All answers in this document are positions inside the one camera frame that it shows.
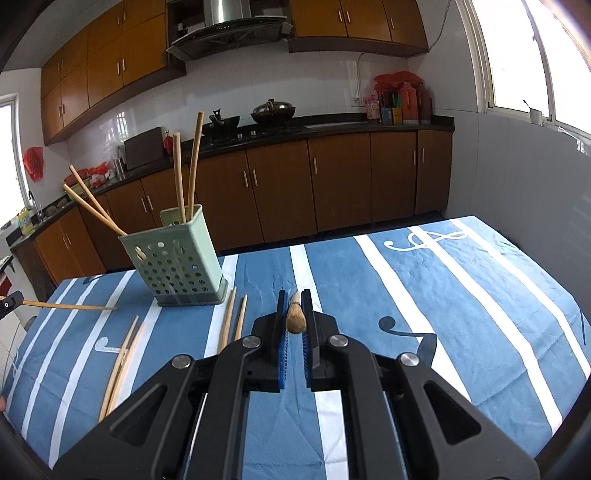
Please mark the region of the yellow detergent bottle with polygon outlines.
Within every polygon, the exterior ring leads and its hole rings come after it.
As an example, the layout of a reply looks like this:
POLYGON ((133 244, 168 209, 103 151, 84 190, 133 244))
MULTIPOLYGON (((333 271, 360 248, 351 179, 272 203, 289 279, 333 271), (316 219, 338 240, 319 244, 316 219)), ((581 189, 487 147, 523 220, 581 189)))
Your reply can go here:
POLYGON ((17 215, 17 223, 23 236, 31 234, 35 226, 33 224, 33 214, 27 208, 23 208, 17 215))

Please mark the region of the blue white striped tablecloth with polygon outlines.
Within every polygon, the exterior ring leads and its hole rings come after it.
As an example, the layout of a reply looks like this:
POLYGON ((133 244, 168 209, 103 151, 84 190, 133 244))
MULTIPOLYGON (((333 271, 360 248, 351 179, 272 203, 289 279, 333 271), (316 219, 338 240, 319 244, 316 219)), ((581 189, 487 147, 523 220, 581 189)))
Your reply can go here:
MULTIPOLYGON (((476 217, 229 255, 228 285, 249 296, 245 325, 280 291, 370 351, 397 357, 438 338, 434 369, 530 454, 558 430, 590 375, 590 326, 575 299, 518 246, 476 217)), ((160 307, 135 271, 62 282, 57 304, 18 334, 6 417, 47 465, 98 422, 119 347, 144 323, 122 396, 179 354, 215 354, 223 305, 160 307)))

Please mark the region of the red basin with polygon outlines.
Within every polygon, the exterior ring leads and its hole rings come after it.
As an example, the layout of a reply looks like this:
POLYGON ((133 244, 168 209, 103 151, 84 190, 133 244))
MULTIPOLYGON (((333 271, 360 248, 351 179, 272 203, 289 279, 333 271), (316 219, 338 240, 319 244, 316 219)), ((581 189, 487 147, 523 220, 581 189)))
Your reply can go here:
POLYGON ((68 186, 72 187, 73 185, 77 185, 78 184, 77 178, 80 178, 86 184, 89 184, 89 182, 91 180, 91 175, 88 173, 88 170, 87 169, 81 169, 81 170, 78 170, 77 171, 77 174, 76 175, 74 175, 73 173, 70 173, 64 179, 64 183, 67 184, 68 186))

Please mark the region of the green perforated utensil holder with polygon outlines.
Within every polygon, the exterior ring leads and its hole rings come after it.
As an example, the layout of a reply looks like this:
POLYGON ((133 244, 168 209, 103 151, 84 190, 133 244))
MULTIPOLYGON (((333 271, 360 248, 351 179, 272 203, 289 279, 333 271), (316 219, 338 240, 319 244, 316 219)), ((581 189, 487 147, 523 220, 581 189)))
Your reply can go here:
POLYGON ((200 204, 180 221, 177 208, 160 212, 163 225, 121 236, 137 273, 161 307, 216 305, 224 300, 224 278, 200 204))

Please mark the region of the dark cutting board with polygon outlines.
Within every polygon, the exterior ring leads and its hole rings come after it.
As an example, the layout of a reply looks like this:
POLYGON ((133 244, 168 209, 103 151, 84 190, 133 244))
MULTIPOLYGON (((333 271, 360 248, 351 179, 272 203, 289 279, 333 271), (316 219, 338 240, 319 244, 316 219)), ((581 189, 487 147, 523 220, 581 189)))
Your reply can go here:
POLYGON ((155 127, 124 141, 124 159, 128 170, 134 170, 164 159, 163 132, 155 127))

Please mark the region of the lower wooden cabinets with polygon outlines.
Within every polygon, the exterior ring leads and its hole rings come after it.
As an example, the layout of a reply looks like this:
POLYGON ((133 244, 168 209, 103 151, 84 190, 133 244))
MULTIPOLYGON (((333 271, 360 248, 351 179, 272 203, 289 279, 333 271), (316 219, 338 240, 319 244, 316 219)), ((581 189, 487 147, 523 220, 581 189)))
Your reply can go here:
MULTIPOLYGON (((217 252, 442 213, 451 184, 450 128, 380 129, 207 156, 195 200, 217 252)), ((65 279, 128 270, 118 235, 160 225, 176 203, 174 173, 125 181, 98 197, 109 228, 73 205, 11 251, 39 299, 65 279)))

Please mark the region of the wooden cabinets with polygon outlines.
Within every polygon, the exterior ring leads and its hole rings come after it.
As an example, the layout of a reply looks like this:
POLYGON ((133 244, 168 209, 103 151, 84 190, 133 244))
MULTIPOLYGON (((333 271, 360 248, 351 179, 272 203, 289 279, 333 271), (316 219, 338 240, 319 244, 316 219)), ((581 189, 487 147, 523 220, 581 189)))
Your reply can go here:
POLYGON ((41 73, 42 143, 84 151, 119 143, 155 127, 193 136, 197 113, 221 110, 252 123, 252 110, 274 99, 298 116, 360 113, 380 74, 405 71, 405 58, 339 51, 291 53, 287 41, 229 50, 182 63, 163 48, 163 16, 136 27, 130 44, 142 55, 141 78, 122 55, 119 4, 77 29, 41 73))
MULTIPOLYGON (((195 200, 217 252, 442 213, 451 184, 450 128, 380 129, 207 156, 195 200)), ((128 270, 118 235, 160 225, 176 203, 174 173, 125 181, 98 197, 109 228, 73 205, 11 251, 39 299, 65 279, 128 270)))

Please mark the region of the black gas stove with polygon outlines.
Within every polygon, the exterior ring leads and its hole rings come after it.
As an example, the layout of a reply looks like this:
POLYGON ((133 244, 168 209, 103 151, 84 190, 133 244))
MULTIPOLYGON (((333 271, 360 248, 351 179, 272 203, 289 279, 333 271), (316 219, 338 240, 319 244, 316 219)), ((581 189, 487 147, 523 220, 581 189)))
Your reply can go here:
POLYGON ((221 128, 212 123, 204 125, 201 132, 201 143, 207 147, 230 146, 242 142, 254 141, 266 137, 280 135, 293 135, 304 132, 304 127, 286 126, 279 128, 267 128, 259 125, 245 125, 235 128, 221 128))

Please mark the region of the upper wooden cabinets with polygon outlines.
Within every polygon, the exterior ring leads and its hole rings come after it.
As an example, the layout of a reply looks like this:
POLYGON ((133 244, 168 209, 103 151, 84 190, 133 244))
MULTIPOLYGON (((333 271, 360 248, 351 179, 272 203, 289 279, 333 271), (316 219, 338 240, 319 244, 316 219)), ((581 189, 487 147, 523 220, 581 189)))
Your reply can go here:
POLYGON ((380 74, 405 71, 405 58, 339 51, 291 53, 287 41, 229 50, 182 63, 163 48, 163 16, 136 27, 130 44, 142 55, 141 78, 122 55, 119 4, 77 29, 41 73, 42 143, 84 151, 119 143, 155 127, 193 136, 197 113, 221 110, 252 123, 252 110, 274 99, 298 116, 360 113, 380 74))

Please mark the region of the lidded black wok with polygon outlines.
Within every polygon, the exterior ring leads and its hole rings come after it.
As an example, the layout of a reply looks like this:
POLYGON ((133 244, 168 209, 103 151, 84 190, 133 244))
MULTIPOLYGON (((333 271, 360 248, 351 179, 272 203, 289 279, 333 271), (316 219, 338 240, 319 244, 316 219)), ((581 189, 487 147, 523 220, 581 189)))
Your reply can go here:
POLYGON ((252 120, 259 125, 283 125, 294 118, 296 108, 288 102, 269 99, 252 110, 252 120))

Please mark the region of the red oil bottle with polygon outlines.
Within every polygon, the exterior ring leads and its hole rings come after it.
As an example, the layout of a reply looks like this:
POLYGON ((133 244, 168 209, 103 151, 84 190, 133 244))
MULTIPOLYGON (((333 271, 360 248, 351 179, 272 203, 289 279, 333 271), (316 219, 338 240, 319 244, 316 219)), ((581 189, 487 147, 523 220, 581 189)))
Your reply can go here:
POLYGON ((401 87, 400 95, 403 122, 405 124, 418 125, 420 120, 416 89, 409 82, 405 82, 401 87))

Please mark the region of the white cup on windowsill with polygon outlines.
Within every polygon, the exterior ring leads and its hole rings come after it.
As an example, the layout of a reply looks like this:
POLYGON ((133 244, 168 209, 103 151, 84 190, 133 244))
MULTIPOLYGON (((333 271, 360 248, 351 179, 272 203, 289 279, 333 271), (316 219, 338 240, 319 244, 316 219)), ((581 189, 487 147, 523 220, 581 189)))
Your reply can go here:
POLYGON ((530 122, 534 125, 542 126, 543 125, 542 112, 538 109, 531 107, 526 100, 524 100, 524 103, 526 104, 526 106, 529 109, 530 122))

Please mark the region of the red bag on counter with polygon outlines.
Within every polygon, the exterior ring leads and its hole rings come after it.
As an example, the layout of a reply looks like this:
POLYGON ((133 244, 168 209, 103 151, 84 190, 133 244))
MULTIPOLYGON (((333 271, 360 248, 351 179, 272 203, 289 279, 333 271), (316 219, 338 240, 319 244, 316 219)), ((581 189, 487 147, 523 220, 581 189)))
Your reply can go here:
POLYGON ((423 85, 425 81, 410 71, 398 71, 376 76, 374 78, 374 90, 378 93, 391 93, 400 90, 405 83, 417 88, 423 85))

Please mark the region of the steel range hood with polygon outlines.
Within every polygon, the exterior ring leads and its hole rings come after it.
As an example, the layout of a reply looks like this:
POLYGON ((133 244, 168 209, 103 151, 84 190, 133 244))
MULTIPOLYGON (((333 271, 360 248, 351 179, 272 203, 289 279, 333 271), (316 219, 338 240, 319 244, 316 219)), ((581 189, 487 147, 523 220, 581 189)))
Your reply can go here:
POLYGON ((290 3, 259 0, 169 1, 168 48, 188 62, 290 36, 290 3))

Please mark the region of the red plastic bag on wall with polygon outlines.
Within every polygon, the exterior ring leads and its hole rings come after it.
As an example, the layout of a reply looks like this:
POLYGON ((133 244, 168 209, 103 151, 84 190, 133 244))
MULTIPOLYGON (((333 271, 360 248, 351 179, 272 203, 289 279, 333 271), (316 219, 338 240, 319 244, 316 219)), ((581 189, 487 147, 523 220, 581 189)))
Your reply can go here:
POLYGON ((23 165, 29 178, 39 182, 44 176, 44 157, 42 147, 30 147, 23 156, 23 165))

